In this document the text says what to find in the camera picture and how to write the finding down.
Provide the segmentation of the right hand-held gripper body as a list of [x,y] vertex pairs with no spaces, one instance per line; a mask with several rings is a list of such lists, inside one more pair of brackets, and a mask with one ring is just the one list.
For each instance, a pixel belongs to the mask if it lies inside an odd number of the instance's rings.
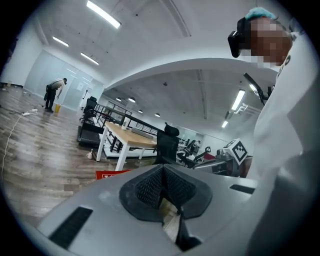
[[226,172],[233,177],[240,176],[240,166],[247,156],[248,151],[239,138],[231,140],[216,152],[216,159],[226,163]]

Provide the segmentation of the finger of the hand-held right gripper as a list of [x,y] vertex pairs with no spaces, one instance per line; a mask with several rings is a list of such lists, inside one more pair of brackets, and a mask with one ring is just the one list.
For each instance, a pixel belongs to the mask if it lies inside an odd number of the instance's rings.
[[204,161],[202,163],[196,164],[194,166],[195,170],[203,171],[206,173],[217,173],[218,167],[217,167],[217,161],[215,159]]

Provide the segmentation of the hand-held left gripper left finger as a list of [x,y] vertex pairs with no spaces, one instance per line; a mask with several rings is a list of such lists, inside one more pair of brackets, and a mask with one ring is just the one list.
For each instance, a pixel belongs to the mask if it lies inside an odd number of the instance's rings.
[[148,171],[141,167],[91,183],[54,207],[37,229],[49,237],[78,207],[92,212],[68,252],[78,256],[177,256],[179,247],[160,222],[141,221],[123,207],[123,184]]

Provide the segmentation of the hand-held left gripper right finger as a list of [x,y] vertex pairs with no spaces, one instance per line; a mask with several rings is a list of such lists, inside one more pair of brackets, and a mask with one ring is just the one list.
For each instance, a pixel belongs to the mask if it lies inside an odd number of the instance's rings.
[[212,191],[211,202],[205,212],[197,218],[185,221],[189,235],[200,240],[202,244],[226,227],[252,196],[251,193],[235,190],[231,186],[238,185],[251,190],[257,187],[256,181],[246,178],[210,174],[181,166],[177,169],[206,183]]

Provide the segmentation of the person's right forearm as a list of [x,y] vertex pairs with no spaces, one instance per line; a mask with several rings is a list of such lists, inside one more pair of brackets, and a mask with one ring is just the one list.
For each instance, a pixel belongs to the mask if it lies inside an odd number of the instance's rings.
[[246,178],[247,174],[249,172],[249,169],[251,167],[251,163],[252,163],[252,156],[248,156],[246,157],[243,162],[241,163],[241,165],[239,166],[239,176],[241,178]]

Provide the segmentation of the black mesh office chair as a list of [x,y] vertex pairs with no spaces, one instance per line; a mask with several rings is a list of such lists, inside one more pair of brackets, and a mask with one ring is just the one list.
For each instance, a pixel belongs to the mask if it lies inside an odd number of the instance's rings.
[[177,162],[179,134],[179,130],[168,125],[167,122],[165,122],[164,130],[157,131],[157,155],[153,163],[154,165],[172,164],[180,166]]

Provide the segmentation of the person's white printed shirt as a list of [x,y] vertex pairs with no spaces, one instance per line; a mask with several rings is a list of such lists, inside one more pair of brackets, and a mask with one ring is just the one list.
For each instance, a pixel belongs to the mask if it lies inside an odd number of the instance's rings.
[[320,148],[320,57],[301,27],[290,35],[293,45],[255,125],[248,179]]

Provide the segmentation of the black tablet screen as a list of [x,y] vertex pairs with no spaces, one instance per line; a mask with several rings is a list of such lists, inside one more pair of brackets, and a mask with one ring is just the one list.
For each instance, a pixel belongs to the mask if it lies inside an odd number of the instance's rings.
[[265,101],[269,99],[275,86],[274,85],[268,86],[267,95],[265,95],[261,87],[256,83],[256,81],[248,73],[244,73],[243,76],[247,80],[251,90],[259,98],[262,105],[265,106]]

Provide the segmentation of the black treadmill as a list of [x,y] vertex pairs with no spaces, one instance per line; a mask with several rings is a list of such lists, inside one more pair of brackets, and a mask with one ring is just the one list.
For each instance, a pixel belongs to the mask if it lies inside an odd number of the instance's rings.
[[98,149],[103,132],[104,128],[96,126],[93,118],[89,117],[78,126],[76,140],[82,147]]

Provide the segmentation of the wooden table with white legs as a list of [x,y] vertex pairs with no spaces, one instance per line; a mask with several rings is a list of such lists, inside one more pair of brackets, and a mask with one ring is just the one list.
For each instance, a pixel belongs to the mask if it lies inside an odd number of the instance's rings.
[[97,162],[99,162],[101,159],[102,151],[104,149],[104,142],[107,138],[108,132],[111,132],[122,143],[122,149],[120,151],[115,171],[123,170],[130,147],[142,148],[142,154],[140,155],[140,159],[142,158],[145,149],[157,148],[157,142],[155,140],[136,134],[129,130],[123,130],[122,126],[106,121],[105,128],[102,133],[102,138],[100,139],[100,144],[96,154]]

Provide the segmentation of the black metal railing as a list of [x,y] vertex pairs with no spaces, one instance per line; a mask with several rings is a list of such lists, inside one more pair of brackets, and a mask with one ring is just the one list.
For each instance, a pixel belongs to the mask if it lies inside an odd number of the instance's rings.
[[161,128],[157,128],[147,122],[144,122],[136,117],[133,117],[127,114],[127,110],[125,113],[114,110],[113,108],[103,106],[101,104],[97,104],[94,108],[95,117],[93,118],[94,123],[100,127],[105,128],[106,122],[111,122],[116,125],[122,125],[125,121],[125,118],[128,118],[128,128],[138,129],[146,134],[150,134],[152,136],[157,136],[158,131],[163,131]]

